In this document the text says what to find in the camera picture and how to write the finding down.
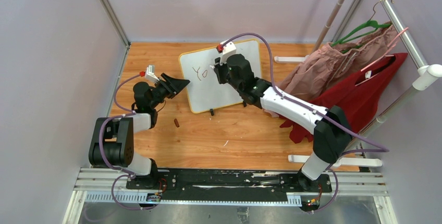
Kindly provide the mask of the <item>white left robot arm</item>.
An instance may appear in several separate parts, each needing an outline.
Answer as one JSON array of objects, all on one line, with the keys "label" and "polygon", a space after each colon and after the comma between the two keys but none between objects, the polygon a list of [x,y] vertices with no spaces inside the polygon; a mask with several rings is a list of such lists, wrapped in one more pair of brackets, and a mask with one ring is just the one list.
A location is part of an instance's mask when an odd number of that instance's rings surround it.
[{"label": "white left robot arm", "polygon": [[97,118],[89,148],[89,162],[99,168],[119,170],[132,182],[154,189],[163,182],[156,162],[135,152],[134,135],[155,127],[156,107],[172,99],[190,84],[187,79],[172,78],[162,74],[161,78],[150,76],[154,82],[138,82],[133,86],[134,103],[126,114]]}]

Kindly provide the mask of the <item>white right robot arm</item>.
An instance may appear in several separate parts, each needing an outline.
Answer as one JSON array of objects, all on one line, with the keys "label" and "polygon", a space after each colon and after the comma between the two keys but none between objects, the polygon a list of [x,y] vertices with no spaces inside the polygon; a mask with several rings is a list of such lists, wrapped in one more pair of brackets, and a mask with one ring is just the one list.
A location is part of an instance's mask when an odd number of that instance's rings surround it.
[{"label": "white right robot arm", "polygon": [[303,127],[313,136],[313,152],[297,173],[296,184],[304,191],[318,187],[323,171],[334,164],[352,140],[344,111],[309,104],[285,94],[271,82],[254,75],[248,60],[234,54],[222,62],[214,60],[213,70],[220,84],[229,84],[243,102],[277,113]]}]

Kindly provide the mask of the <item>brown marker cap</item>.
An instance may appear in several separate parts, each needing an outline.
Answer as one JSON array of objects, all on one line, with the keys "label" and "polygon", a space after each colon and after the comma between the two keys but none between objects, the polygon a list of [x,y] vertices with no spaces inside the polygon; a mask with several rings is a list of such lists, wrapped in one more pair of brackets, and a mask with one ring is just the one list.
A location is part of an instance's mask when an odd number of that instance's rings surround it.
[{"label": "brown marker cap", "polygon": [[178,119],[174,119],[174,124],[175,124],[175,126],[176,126],[177,128],[180,127]]}]

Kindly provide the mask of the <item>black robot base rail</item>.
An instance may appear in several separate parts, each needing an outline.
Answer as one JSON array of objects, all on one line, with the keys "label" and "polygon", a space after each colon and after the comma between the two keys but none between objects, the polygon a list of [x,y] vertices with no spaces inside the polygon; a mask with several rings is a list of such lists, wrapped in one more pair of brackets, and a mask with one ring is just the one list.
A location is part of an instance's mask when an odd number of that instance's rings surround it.
[{"label": "black robot base rail", "polygon": [[281,206],[313,213],[339,196],[388,195],[383,176],[374,172],[325,172],[312,182],[296,171],[154,169],[128,175],[105,168],[82,168],[70,207],[86,203],[155,205]]}]

